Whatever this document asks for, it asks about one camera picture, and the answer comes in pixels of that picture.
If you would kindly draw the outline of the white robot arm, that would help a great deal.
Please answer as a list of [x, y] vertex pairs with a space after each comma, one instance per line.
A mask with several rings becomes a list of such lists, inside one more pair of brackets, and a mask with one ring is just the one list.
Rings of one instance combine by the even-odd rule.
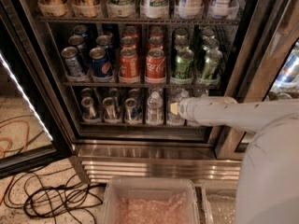
[[235, 224], [299, 224], [299, 102], [184, 98], [171, 112], [202, 126], [252, 133], [242, 159]]

